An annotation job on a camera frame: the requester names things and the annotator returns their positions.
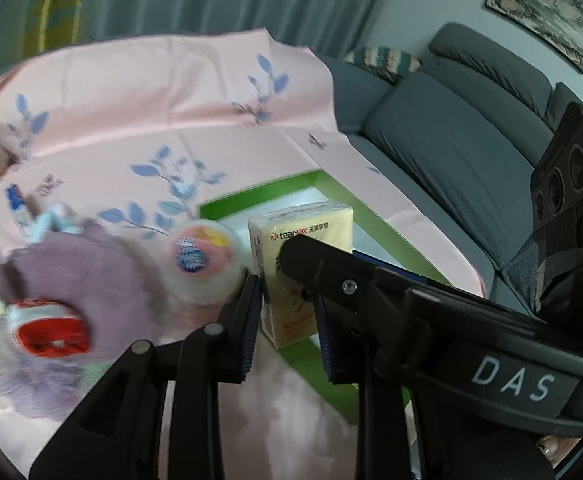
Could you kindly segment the purple towel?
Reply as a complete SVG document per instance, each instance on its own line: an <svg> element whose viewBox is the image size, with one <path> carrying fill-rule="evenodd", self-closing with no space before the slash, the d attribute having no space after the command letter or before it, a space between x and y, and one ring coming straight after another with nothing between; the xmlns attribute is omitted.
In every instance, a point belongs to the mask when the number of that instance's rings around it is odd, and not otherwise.
<svg viewBox="0 0 583 480"><path fill-rule="evenodd" d="M95 367L136 340L159 339L163 297L151 262L95 222L81 234L49 233L41 243L0 253L0 398L29 418L66 418ZM90 327L90 352L46 359L21 350L6 324L7 308L21 300L77 310Z"/></svg>

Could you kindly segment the green cardboard box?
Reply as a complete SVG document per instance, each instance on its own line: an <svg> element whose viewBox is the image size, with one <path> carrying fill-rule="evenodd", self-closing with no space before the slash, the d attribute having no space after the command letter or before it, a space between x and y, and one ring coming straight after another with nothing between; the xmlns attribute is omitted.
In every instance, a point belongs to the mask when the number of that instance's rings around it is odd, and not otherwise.
<svg viewBox="0 0 583 480"><path fill-rule="evenodd" d="M296 174L214 198L202 204L199 212L203 219L227 223L240 214L253 216L260 206L271 212L313 203L321 196L352 207L353 226L362 233L362 237L354 243L354 255L346 257L337 249L327 249L309 242L293 243L282 255L287 268L301 278L303 285L312 292L327 292L329 298L339 300L345 306L348 320L355 320L353 309L364 304L366 294L354 292L349 299L342 292L342 283L351 278L365 286L372 281L376 266L387 266L412 281L444 286L450 284L398 231L322 170ZM351 425L357 423L357 388L354 384L345 384L342 379L354 378L362 361L355 350L342 346L355 336L357 326L347 325L329 338L327 356L331 359L331 365L328 367L323 365L320 348L313 342L296 342L279 350L282 358ZM340 382L334 385L330 382L331 378Z"/></svg>

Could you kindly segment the pink snack jar white lid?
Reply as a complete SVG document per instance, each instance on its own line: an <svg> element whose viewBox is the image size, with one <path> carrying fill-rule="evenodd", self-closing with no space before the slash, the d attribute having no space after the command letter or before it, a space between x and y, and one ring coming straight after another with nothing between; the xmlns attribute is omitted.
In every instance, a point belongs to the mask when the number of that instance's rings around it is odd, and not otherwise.
<svg viewBox="0 0 583 480"><path fill-rule="evenodd" d="M200 308L225 304L243 276L237 237L223 224L189 221L170 236L161 277L166 290L184 304Z"/></svg>

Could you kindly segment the grey sofa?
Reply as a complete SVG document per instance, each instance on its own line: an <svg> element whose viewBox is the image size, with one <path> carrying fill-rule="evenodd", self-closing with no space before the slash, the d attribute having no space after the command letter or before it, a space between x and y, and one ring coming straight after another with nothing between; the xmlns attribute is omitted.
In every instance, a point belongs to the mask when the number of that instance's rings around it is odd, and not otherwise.
<svg viewBox="0 0 583 480"><path fill-rule="evenodd" d="M328 58L339 129L446 235L488 297L534 309L531 177L567 105L561 82L474 29L444 25L421 68L389 84Z"/></svg>

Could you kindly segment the red white sock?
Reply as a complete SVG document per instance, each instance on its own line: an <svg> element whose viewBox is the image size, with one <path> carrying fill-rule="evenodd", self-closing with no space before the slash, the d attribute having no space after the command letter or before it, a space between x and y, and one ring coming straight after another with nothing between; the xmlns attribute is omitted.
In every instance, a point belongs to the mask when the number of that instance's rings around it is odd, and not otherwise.
<svg viewBox="0 0 583 480"><path fill-rule="evenodd" d="M77 310L52 300L21 300L6 311L14 343L38 358L59 359L92 349L90 327Z"/></svg>

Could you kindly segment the striped cushion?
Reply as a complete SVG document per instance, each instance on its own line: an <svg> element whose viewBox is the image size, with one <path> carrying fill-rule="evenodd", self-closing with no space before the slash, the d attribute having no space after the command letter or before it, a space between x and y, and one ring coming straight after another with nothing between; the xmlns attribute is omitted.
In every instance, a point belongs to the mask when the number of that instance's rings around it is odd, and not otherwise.
<svg viewBox="0 0 583 480"><path fill-rule="evenodd" d="M342 61L361 68L389 84L398 84L421 68L421 61L415 56L388 47L361 47L348 52Z"/></svg>

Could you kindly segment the pink floral tablecloth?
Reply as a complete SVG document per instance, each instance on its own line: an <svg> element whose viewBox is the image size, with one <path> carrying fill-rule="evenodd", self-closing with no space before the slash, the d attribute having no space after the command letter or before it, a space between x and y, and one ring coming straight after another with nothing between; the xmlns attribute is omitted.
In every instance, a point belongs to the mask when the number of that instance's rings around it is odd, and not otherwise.
<svg viewBox="0 0 583 480"><path fill-rule="evenodd" d="M34 210L63 202L120 236L147 259L147 286L157 290L169 231L204 204L313 173L398 234L402 260L483 294L480 274L405 186L351 144L388 91L264 30L30 58L0 76L0 142L22 155L0 180L0 249L24 243L7 205L14 184Z"/></svg>

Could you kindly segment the light blue plush toy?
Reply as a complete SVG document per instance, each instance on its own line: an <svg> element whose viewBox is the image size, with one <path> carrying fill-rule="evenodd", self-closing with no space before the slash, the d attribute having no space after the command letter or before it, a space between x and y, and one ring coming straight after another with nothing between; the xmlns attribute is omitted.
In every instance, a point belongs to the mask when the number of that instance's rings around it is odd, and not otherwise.
<svg viewBox="0 0 583 480"><path fill-rule="evenodd" d="M41 243L49 233L81 234L83 231L82 220L66 203L53 204L34 216L20 188L15 184L6 189L6 199L14 224L32 244Z"/></svg>

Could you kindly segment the yellow patterned curtain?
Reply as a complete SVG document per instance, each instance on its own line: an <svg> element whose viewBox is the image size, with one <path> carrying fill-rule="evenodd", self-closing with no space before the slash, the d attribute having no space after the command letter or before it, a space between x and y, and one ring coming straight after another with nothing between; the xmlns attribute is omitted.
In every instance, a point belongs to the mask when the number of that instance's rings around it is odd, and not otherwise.
<svg viewBox="0 0 583 480"><path fill-rule="evenodd" d="M78 42L82 0L28 0L22 55L42 54Z"/></svg>

